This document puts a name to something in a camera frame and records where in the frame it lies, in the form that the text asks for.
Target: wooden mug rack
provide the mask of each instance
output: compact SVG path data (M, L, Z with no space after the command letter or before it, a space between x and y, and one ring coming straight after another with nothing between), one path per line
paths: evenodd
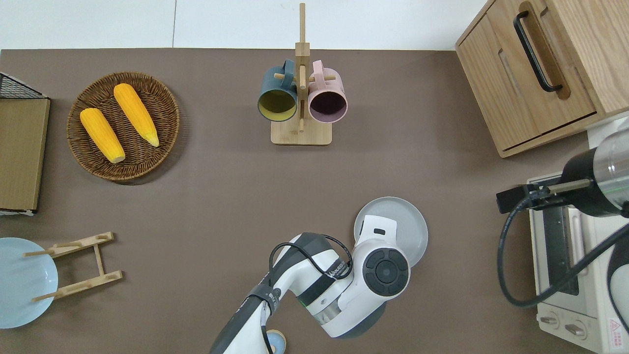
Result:
M306 42L306 4L299 4L299 42L295 43L295 77L297 83L297 112L284 122L271 122L271 142L277 145L317 145L332 142L332 124L321 123L308 112L308 83L310 80L310 43Z
M65 287L58 288L57 291L55 292L51 292L49 294L34 297L31 301L36 302L39 300L47 299L49 297L54 297L55 299L59 299L61 297L76 294L83 290L97 287L98 285L102 285L109 282L113 282L114 280L122 279L123 277L122 271L119 271L119 270L105 274L105 271L103 268L103 260L101 259L101 251L98 246L101 243L105 243L113 239L114 239L114 236L111 232L105 232L104 234L98 234L96 236L87 237L87 238L80 239L74 242L58 243L58 244L53 245L51 248L44 249L43 251L24 253L23 255L24 257L38 256L40 254L48 254L52 258L57 258L57 257L65 256L66 254L69 254L69 253L80 251L82 249L93 247L94 252L96 253L96 264L98 266L98 272L99 272L98 277L83 280L82 282L77 282L77 283L70 284Z

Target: mug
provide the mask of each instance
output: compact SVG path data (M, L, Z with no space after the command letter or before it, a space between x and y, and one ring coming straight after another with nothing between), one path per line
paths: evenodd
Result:
M275 74L284 79L276 79ZM264 73L262 89L258 98L258 111L273 122L283 122L297 112L297 86L292 81L295 62L287 59L284 66L274 66Z
M325 80L325 76L334 75L334 80ZM320 60L313 62L314 82L308 86L308 110L311 117L322 123L338 122L347 113L347 98L343 81L338 73L324 68Z

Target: mug handle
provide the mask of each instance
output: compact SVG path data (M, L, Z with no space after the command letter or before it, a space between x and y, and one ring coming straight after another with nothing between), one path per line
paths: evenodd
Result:
M284 70L284 79L282 79L280 87L289 90L292 85L292 79L295 77L295 62L290 59L286 59L286 61L284 61L284 66L282 66L282 70Z
M323 77L323 62L320 60L313 62L314 87L317 90L325 89L325 78Z

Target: warning label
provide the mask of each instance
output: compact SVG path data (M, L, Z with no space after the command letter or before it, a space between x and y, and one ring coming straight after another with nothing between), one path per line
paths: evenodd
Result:
M622 349L623 346L623 326L618 318L610 318L610 333L612 349Z

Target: corn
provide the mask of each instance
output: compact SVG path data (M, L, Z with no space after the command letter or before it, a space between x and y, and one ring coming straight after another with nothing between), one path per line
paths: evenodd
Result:
M129 84L117 84L114 97L140 136L151 145L159 146L155 124L135 89Z
M125 159L125 151L122 149L116 134L98 108L86 108L81 111L81 124L98 146L98 149L111 163L119 163Z

